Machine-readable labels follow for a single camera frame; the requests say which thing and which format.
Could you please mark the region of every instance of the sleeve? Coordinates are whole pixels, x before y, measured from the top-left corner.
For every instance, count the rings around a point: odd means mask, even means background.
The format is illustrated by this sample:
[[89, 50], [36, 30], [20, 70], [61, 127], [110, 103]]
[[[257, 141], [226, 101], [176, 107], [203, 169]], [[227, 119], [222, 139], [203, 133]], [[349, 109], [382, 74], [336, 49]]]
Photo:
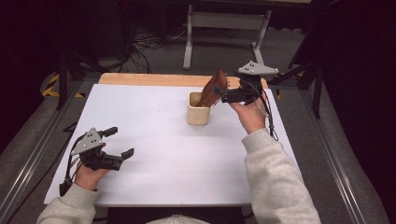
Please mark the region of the sleeve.
[[266, 129], [242, 140], [253, 213], [259, 223], [320, 223], [298, 168]]
[[97, 191], [90, 191], [73, 184], [63, 197], [54, 199], [40, 214], [37, 224], [92, 223], [95, 216], [93, 202]]

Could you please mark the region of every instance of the white table surface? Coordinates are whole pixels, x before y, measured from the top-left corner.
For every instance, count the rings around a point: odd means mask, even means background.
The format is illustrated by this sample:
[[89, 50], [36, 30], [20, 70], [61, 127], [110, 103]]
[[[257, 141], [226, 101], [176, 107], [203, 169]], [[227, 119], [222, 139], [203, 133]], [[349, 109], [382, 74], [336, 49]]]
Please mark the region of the white table surface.
[[[53, 178], [44, 203], [59, 197], [76, 139], [94, 127], [109, 155], [134, 147], [132, 158], [100, 182], [95, 204], [116, 206], [224, 206], [250, 204], [241, 143], [247, 134], [228, 104], [211, 107], [206, 126], [187, 123], [187, 98], [197, 87], [96, 84]], [[266, 90], [279, 142], [295, 160], [274, 96]]]

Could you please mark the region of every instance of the floor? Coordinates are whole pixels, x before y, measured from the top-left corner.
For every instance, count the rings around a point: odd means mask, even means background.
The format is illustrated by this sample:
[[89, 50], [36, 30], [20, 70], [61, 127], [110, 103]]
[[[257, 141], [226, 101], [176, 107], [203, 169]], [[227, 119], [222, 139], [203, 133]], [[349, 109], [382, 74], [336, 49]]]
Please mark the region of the floor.
[[[140, 54], [132, 54], [132, 59], [111, 71], [212, 76], [219, 68], [231, 73], [254, 60], [249, 44], [255, 40], [255, 33], [196, 29], [191, 69], [186, 71], [182, 68], [185, 37], [184, 31], [180, 31], [169, 37], [173, 41], [164, 45], [142, 41], [141, 46], [136, 46]], [[262, 44], [265, 64], [278, 68], [281, 73], [289, 71], [290, 59], [303, 38], [298, 30], [268, 29]], [[112, 63], [114, 61], [101, 61], [102, 66]], [[48, 74], [42, 91], [54, 75]], [[69, 97], [61, 110], [56, 109], [57, 97], [46, 96], [2, 153], [1, 223], [6, 223], [8, 217], [12, 217], [9, 223], [35, 223], [45, 208], [43, 200], [64, 153], [70, 130], [78, 122], [92, 85], [97, 83], [99, 76], [87, 72], [83, 81], [69, 78], [69, 95], [81, 93], [85, 97]], [[380, 199], [344, 136], [325, 87], [321, 94], [320, 119], [316, 119], [310, 107], [314, 86], [309, 91], [299, 91], [294, 87], [296, 79], [270, 88], [274, 94], [280, 92], [276, 105], [322, 223], [389, 223]], [[52, 91], [58, 91], [57, 85]], [[248, 214], [249, 207], [244, 209]], [[106, 217], [106, 208], [98, 207], [97, 211], [96, 217]], [[256, 221], [250, 217], [247, 223]]]

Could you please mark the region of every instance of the person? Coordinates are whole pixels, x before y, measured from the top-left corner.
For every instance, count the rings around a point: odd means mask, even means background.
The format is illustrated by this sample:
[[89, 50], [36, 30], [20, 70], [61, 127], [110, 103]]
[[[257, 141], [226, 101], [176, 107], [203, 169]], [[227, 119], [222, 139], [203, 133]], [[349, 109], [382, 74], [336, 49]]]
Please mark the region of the person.
[[[265, 129], [263, 108], [255, 103], [230, 104], [247, 132], [242, 139], [247, 155], [245, 164], [251, 191], [251, 207], [259, 223], [320, 223], [318, 211], [304, 185], [297, 166]], [[83, 164], [72, 187], [63, 197], [54, 199], [40, 214], [37, 223], [92, 223], [96, 189], [108, 170], [93, 171]], [[156, 223], [207, 223], [193, 217], [171, 216]]]

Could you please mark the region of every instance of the beige container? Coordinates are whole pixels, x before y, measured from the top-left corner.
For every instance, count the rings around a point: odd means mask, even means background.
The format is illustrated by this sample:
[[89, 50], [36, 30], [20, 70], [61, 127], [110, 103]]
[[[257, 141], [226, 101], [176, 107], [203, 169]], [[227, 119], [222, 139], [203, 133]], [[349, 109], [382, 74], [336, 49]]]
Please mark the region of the beige container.
[[187, 122], [190, 125], [206, 125], [209, 122], [210, 107], [195, 106], [201, 100], [200, 91], [192, 91], [188, 97]]

